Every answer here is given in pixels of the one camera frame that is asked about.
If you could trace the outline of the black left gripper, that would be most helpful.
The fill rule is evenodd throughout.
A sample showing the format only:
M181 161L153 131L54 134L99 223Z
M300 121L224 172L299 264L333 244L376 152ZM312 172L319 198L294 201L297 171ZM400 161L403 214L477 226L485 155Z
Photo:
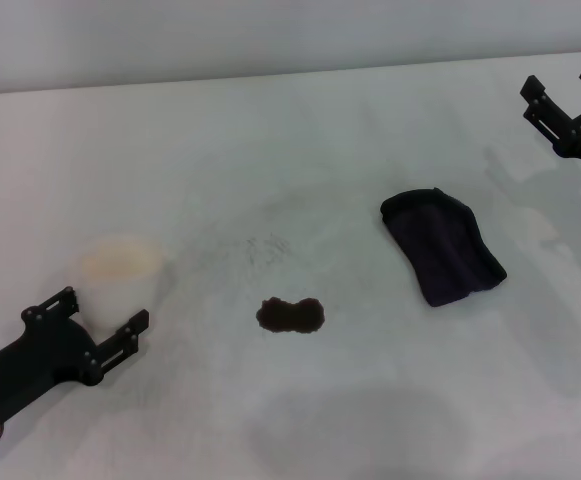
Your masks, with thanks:
M23 334L0 350L0 425L61 383L99 384L139 351L139 336L149 327L150 314L143 309L95 345L71 319L78 312L71 286L21 312Z

